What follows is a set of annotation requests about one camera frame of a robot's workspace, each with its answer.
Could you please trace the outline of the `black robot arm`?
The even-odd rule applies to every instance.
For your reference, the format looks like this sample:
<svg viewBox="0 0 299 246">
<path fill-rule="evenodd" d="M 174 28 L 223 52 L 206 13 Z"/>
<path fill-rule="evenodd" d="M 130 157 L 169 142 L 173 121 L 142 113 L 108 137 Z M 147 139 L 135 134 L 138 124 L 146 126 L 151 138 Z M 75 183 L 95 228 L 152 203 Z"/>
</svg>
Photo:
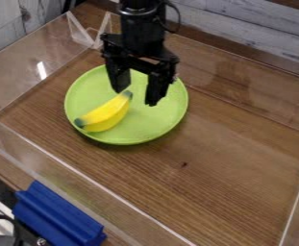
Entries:
<svg viewBox="0 0 299 246">
<path fill-rule="evenodd" d="M 179 12 L 169 0 L 119 0 L 120 33 L 103 33 L 102 57 L 111 86 L 122 92 L 131 85 L 130 70 L 148 75 L 146 104 L 151 107 L 166 96 L 177 80 L 179 57 L 165 47 L 166 33 L 175 33 L 166 25 L 166 7 Z"/>
</svg>

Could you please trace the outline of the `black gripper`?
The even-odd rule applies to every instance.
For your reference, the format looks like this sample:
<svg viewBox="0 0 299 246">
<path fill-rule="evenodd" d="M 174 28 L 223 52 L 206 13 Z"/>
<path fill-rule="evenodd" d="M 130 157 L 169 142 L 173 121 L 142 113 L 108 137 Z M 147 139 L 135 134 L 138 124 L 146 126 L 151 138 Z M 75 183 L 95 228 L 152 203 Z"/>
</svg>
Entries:
<svg viewBox="0 0 299 246">
<path fill-rule="evenodd" d="M 131 85 L 130 70 L 136 69 L 148 74 L 146 104 L 154 107 L 167 95 L 170 84 L 175 82 L 171 71 L 154 71 L 154 65 L 142 58 L 150 58 L 167 67 L 179 62 L 177 55 L 165 47 L 166 23 L 165 9 L 122 9 L 119 11 L 120 33 L 104 33 L 103 58 L 112 89 L 120 93 Z"/>
</svg>

